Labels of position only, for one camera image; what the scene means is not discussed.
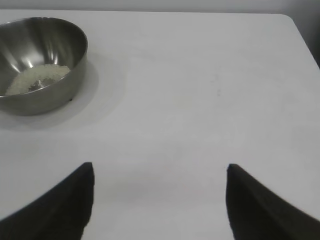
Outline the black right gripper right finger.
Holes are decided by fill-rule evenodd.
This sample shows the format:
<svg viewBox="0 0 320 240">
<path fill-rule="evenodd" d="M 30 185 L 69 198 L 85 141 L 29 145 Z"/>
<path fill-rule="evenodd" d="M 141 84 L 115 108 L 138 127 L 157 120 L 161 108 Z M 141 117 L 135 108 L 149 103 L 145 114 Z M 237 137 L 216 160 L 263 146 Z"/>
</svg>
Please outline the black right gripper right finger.
<svg viewBox="0 0 320 240">
<path fill-rule="evenodd" d="M 318 240 L 320 222 L 285 201 L 237 164 L 227 168 L 225 203 L 236 240 Z"/>
</svg>

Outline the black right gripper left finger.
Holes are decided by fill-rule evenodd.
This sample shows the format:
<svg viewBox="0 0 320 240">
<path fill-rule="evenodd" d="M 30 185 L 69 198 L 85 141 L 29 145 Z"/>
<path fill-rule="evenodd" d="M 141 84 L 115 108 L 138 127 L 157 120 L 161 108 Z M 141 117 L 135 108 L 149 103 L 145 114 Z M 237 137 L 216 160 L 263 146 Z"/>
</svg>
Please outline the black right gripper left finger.
<svg viewBox="0 0 320 240">
<path fill-rule="evenodd" d="M 80 240 L 90 221 L 95 174 L 85 162 L 30 204 L 0 221 L 2 240 Z"/>
</svg>

